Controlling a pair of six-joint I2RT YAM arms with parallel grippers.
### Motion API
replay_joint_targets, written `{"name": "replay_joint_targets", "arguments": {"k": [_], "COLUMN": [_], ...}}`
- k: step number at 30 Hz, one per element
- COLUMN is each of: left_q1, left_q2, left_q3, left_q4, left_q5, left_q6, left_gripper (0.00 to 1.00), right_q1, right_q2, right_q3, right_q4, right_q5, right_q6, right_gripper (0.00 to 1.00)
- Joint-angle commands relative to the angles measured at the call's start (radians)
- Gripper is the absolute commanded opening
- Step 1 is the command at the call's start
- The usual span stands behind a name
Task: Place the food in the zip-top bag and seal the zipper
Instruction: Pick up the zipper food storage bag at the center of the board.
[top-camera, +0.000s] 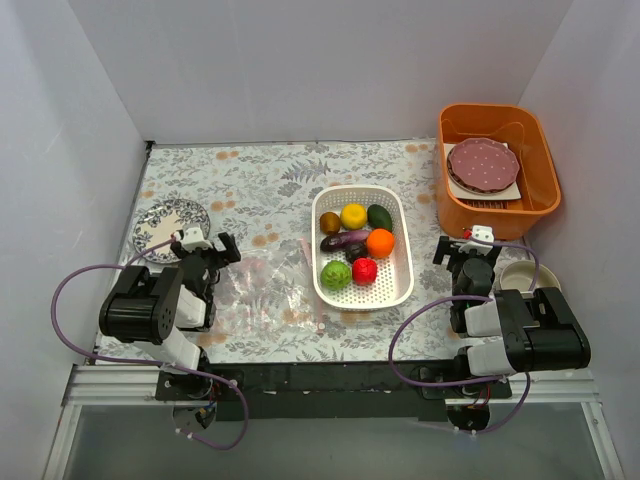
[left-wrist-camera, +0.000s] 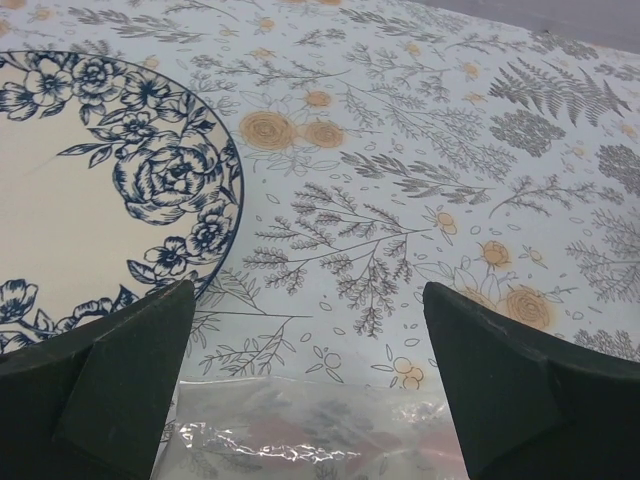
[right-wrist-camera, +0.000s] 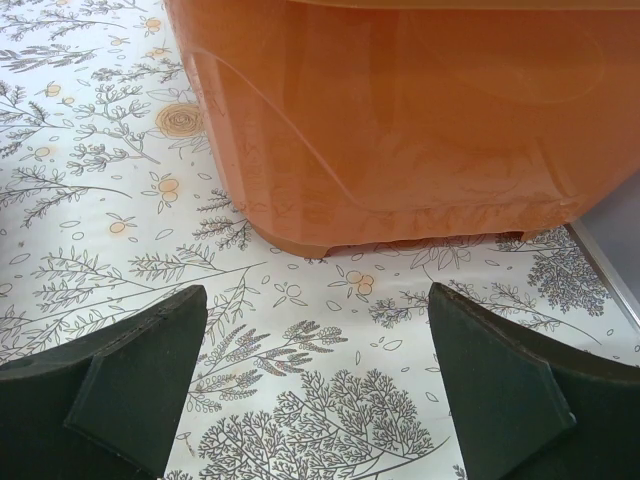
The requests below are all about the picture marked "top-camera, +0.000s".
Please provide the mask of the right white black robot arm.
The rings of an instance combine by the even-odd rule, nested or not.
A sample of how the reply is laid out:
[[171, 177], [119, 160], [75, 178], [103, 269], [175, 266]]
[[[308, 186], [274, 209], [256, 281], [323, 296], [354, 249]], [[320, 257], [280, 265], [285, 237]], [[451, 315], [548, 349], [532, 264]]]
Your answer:
[[[534, 260], [533, 277], [523, 292], [493, 288], [503, 248], [524, 250]], [[451, 273], [452, 329], [462, 336], [493, 340], [461, 349], [441, 371], [421, 367], [410, 376], [413, 385], [454, 388], [471, 398], [496, 377], [589, 365], [589, 340], [560, 289], [538, 285], [540, 262], [531, 248], [496, 241], [488, 233], [470, 233], [465, 240], [442, 236], [433, 263], [442, 262]]]

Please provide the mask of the purple eggplant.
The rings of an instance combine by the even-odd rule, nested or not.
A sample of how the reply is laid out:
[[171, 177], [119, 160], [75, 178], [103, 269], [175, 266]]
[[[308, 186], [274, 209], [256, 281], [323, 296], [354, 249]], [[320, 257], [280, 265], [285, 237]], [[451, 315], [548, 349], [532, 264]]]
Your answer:
[[370, 235], [367, 230], [350, 230], [326, 236], [320, 243], [320, 250], [331, 253], [346, 247], [365, 242]]

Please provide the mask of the red apple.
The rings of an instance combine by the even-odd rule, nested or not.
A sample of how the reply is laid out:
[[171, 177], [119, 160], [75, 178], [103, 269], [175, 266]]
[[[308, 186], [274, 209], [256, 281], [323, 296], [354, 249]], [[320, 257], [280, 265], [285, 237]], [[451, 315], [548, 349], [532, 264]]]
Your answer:
[[375, 282], [377, 263], [371, 258], [360, 258], [352, 264], [352, 280], [356, 285], [368, 286]]

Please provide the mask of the green avocado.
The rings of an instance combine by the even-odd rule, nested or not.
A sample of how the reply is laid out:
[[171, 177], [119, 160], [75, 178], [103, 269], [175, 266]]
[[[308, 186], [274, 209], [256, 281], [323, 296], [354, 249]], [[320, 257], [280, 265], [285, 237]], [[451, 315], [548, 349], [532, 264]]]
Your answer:
[[393, 231], [393, 220], [389, 211], [381, 205], [372, 204], [367, 209], [367, 220], [369, 226], [375, 229]]

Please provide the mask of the orange fruit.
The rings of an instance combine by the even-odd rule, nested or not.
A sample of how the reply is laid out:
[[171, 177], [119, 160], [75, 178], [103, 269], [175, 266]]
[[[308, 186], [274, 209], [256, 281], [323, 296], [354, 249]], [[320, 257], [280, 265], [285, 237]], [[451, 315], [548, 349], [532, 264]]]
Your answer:
[[368, 235], [366, 247], [371, 257], [377, 259], [387, 258], [395, 247], [395, 237], [386, 229], [375, 229]]

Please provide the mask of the clear zip top bag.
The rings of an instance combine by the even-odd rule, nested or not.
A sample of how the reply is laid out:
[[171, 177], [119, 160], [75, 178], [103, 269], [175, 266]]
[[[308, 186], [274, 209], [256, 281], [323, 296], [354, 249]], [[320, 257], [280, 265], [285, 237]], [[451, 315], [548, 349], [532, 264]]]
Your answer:
[[317, 332], [321, 305], [308, 247], [305, 240], [294, 239], [242, 252], [241, 261], [219, 275], [211, 331], [259, 338]]

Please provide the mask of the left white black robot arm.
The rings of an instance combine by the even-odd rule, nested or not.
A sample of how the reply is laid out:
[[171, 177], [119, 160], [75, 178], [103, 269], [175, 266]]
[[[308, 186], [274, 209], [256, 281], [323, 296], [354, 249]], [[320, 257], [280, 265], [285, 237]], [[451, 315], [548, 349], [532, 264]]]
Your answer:
[[178, 265], [158, 274], [144, 266], [125, 267], [99, 314], [102, 334], [168, 364], [168, 385], [193, 400], [213, 400], [221, 390], [204, 369], [207, 354], [185, 336], [187, 331], [211, 329], [220, 271], [241, 260], [234, 236], [223, 232], [218, 239], [221, 250], [196, 226], [174, 232], [170, 250]]

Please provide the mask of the green custard apple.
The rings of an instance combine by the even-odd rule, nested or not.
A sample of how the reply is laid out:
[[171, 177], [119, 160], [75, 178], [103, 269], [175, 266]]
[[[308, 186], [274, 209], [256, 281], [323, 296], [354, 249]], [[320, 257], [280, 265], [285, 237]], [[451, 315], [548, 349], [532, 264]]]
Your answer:
[[332, 260], [321, 271], [321, 284], [332, 291], [345, 288], [352, 279], [351, 268], [344, 262]]

